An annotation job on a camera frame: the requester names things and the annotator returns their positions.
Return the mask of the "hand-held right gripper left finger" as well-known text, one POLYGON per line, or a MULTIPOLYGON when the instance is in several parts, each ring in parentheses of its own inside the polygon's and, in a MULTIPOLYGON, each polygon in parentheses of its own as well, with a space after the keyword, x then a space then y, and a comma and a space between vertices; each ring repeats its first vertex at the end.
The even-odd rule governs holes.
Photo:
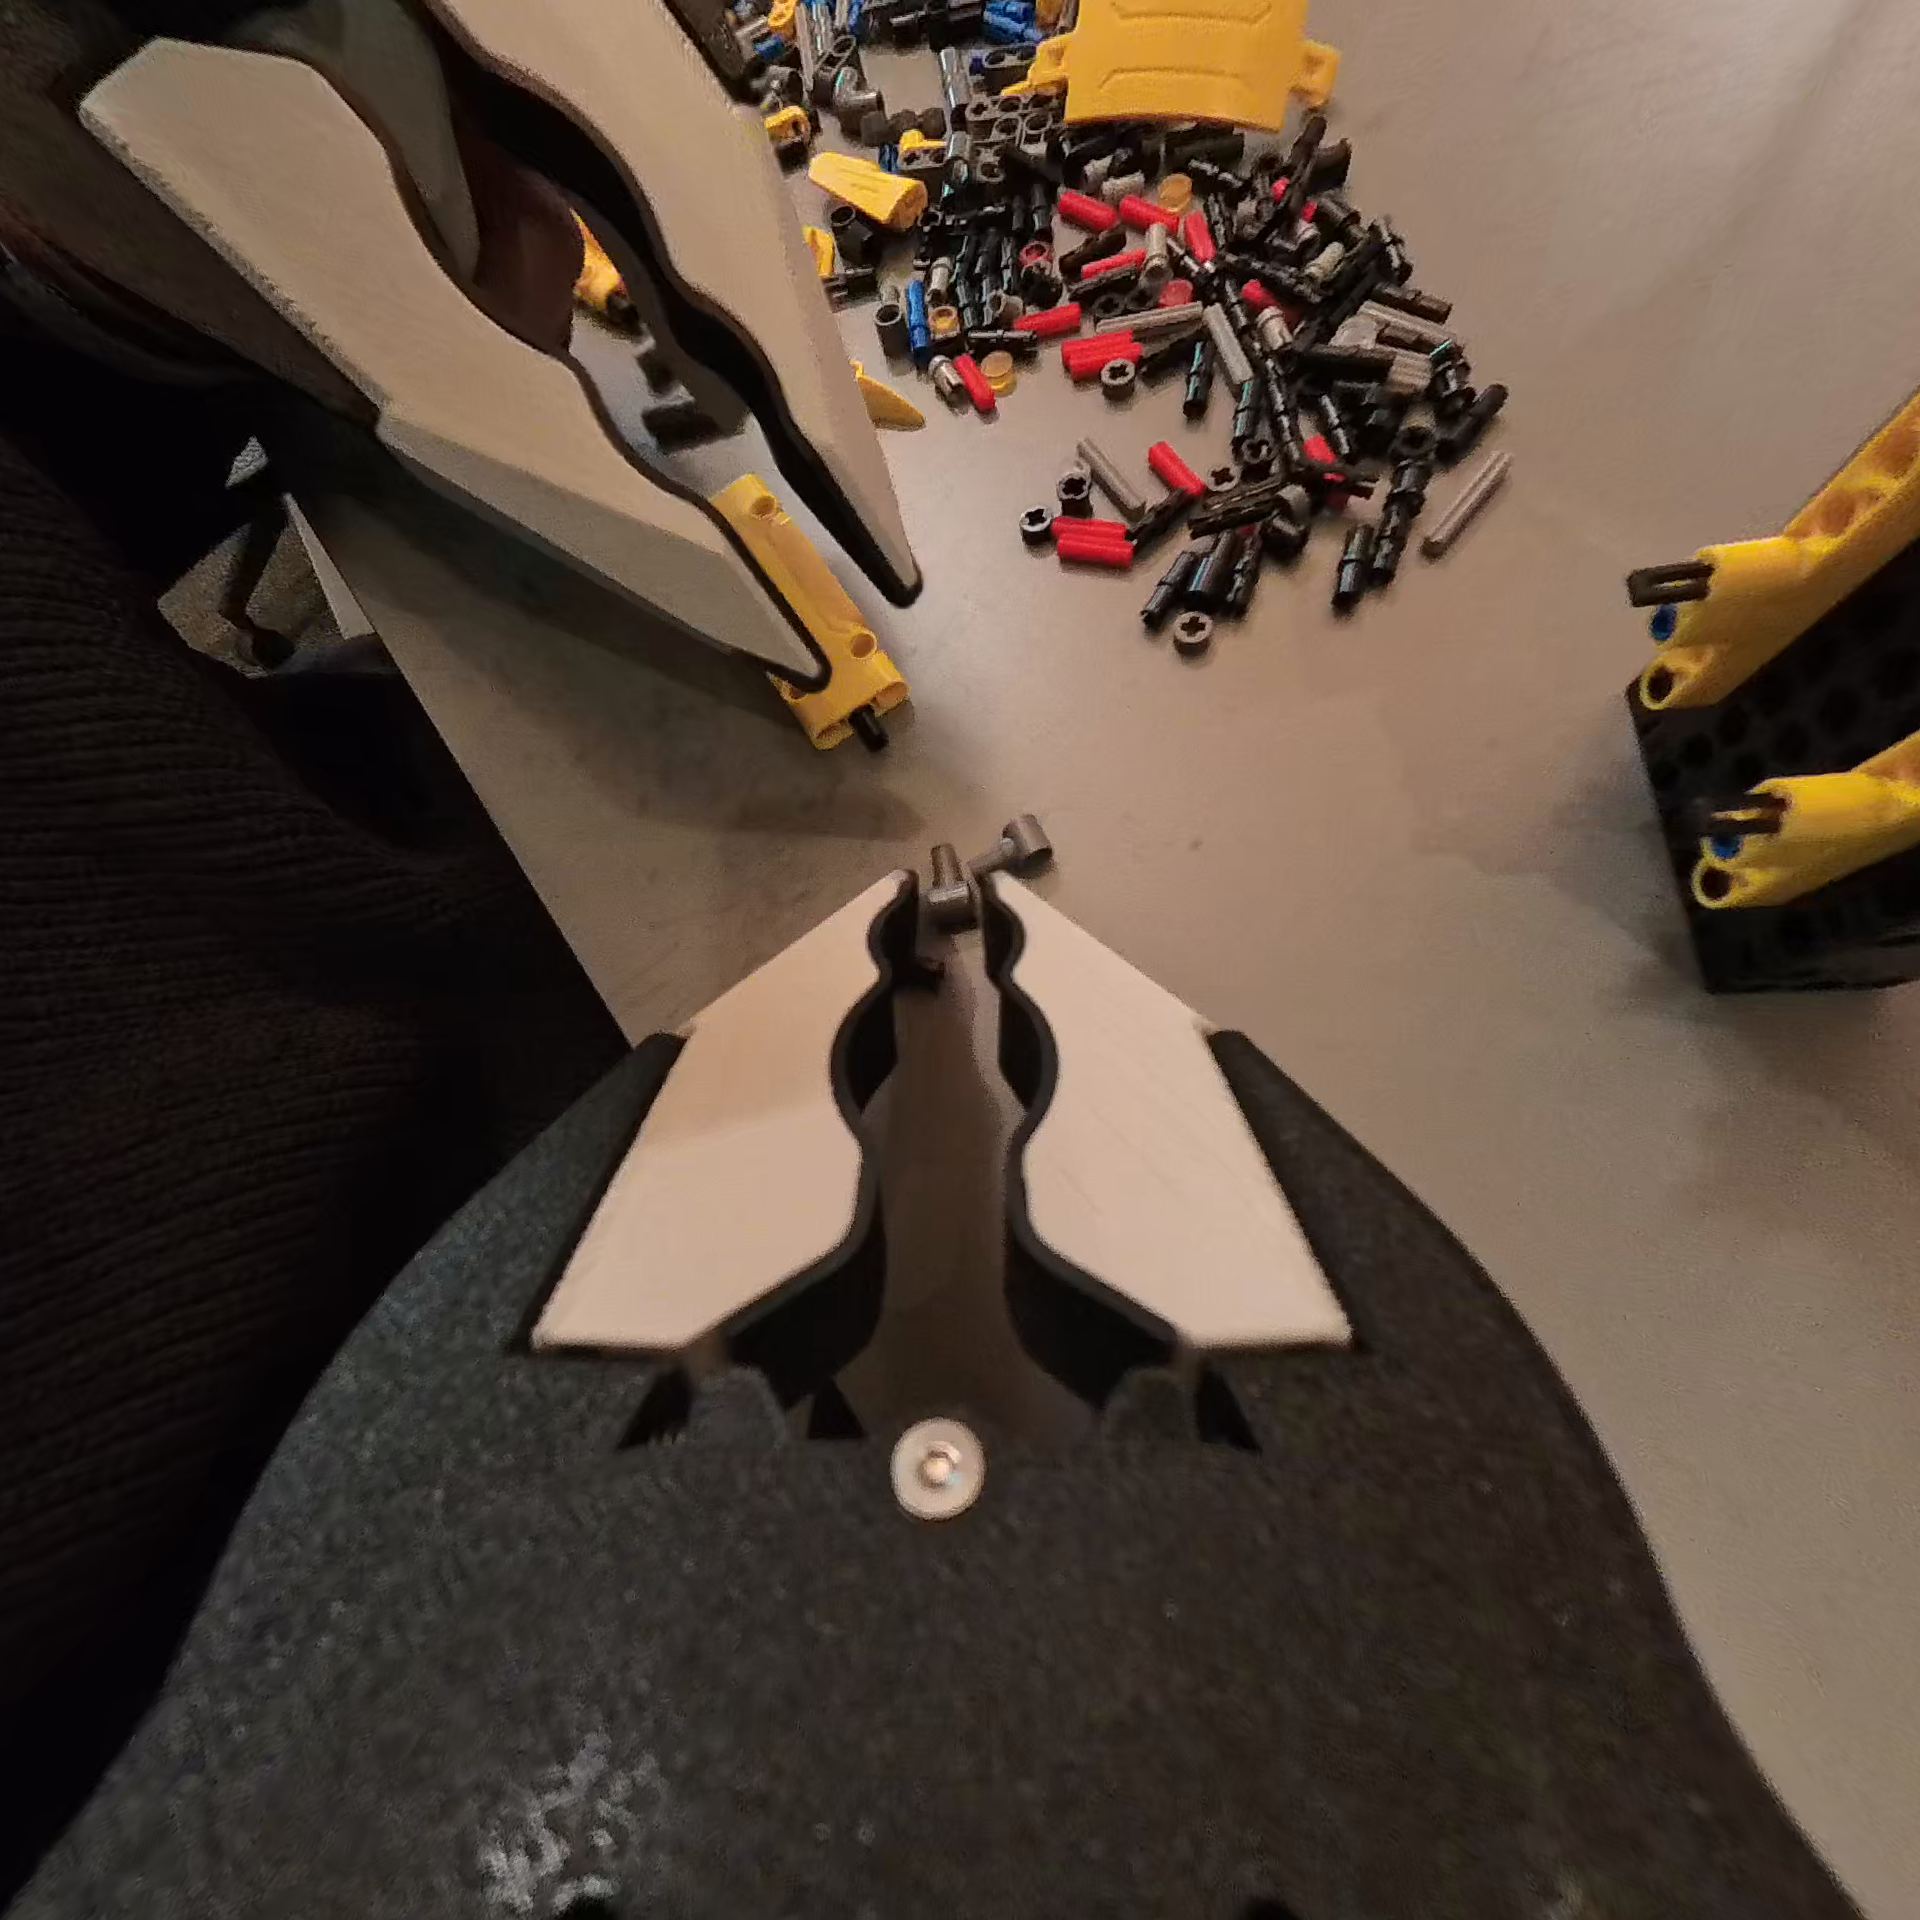
POLYGON ((533 1352, 720 1360, 810 1396, 882 1304, 869 1108, 920 980, 918 885, 888 870, 713 999, 530 1323, 533 1352))

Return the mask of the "black tower with yellow beams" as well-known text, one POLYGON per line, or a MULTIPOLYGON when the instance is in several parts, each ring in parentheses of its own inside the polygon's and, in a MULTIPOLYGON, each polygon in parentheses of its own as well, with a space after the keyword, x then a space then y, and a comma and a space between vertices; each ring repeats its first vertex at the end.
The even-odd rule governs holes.
POLYGON ((1624 687, 1713 995, 1917 979, 1917 397, 1777 532, 1624 579, 1624 687))

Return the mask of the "pile of plastic building pieces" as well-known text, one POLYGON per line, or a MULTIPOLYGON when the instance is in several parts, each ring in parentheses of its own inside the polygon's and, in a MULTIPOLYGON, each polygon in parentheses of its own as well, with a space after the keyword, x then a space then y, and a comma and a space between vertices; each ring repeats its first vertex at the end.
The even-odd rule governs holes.
POLYGON ((1026 545, 1121 574, 1165 544, 1137 622, 1200 659, 1265 568, 1341 521, 1343 616, 1390 587, 1438 470, 1506 401, 1480 384, 1449 300, 1413 279, 1402 231, 1353 198, 1353 143, 1296 103, 1278 132, 1197 121, 1065 124, 1017 93, 1079 5, 734 5, 750 101, 782 166, 850 152, 922 181, 928 211, 882 231, 821 192, 801 229, 829 305, 872 321, 880 366, 989 422, 1055 356, 1111 406, 1178 392, 1222 422, 1203 468, 1155 439, 1090 439, 1021 512, 1026 545))

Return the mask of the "person's black knit sweater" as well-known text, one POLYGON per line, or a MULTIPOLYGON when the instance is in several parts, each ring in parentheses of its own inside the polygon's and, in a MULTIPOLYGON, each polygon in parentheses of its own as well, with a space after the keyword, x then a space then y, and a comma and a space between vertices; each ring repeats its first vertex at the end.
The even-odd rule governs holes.
POLYGON ((3 301, 6 1901, 344 1335, 624 1049, 400 679, 159 614, 255 397, 3 301))

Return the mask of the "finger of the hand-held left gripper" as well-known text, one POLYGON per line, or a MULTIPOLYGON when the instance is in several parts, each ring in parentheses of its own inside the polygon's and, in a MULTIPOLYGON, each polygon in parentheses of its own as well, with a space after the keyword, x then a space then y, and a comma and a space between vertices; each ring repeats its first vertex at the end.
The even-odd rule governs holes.
POLYGON ((729 519, 642 468, 568 359, 448 276, 386 145, 312 64, 152 39, 80 99, 80 121, 319 349, 393 459, 689 636, 824 683, 823 648, 729 519))
POLYGON ((669 5, 427 5, 487 135, 589 217, 701 404, 750 416, 880 597, 922 589, 734 36, 669 5))

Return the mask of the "small yellow angled connector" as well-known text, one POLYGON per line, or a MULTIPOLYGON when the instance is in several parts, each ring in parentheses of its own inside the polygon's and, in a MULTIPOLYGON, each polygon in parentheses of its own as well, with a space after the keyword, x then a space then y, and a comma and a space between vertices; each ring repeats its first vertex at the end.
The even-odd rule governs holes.
POLYGON ((582 265, 570 287, 573 303, 587 317, 598 320, 619 334, 635 336, 639 329, 639 312, 619 267, 600 247, 587 221, 578 213, 570 217, 582 249, 582 265))

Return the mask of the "light grey axle rod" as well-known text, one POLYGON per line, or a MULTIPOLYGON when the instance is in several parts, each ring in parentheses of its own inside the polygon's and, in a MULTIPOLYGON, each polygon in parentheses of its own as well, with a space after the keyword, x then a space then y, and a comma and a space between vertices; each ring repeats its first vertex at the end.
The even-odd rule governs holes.
POLYGON ((1473 519, 1493 502, 1512 468, 1512 455, 1503 447, 1490 453, 1461 489, 1451 496, 1445 509, 1431 521, 1422 537, 1422 556, 1425 561, 1441 560, 1458 539, 1467 532, 1473 519))

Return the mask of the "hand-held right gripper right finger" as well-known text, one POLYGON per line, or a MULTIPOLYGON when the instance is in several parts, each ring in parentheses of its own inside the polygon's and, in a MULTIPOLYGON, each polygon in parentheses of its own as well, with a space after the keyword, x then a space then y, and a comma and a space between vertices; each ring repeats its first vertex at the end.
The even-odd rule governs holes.
POLYGON ((1002 1293, 1101 1408, 1141 1372, 1343 1352, 1353 1321, 1239 1096, 1231 1039, 1033 886, 984 877, 1006 1152, 1002 1293))

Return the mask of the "large yellow curved panel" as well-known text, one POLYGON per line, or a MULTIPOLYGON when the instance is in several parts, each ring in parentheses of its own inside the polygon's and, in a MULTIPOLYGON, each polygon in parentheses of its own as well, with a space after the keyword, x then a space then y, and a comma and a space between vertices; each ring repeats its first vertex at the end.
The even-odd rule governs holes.
POLYGON ((1011 92, 1061 99, 1069 126, 1278 132, 1290 105, 1321 107, 1337 80, 1339 53, 1305 15, 1305 1, 1080 1, 1011 92))

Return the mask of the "yellow cone piece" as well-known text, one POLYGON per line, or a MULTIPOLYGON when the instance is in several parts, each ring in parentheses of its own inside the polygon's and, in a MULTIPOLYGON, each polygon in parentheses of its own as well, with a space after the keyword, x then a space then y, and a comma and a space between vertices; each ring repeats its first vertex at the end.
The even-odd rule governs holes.
POLYGON ((903 176, 838 150, 818 150, 806 161, 806 177, 833 206, 850 208, 862 221, 886 233, 904 233, 928 211, 922 181, 903 176))

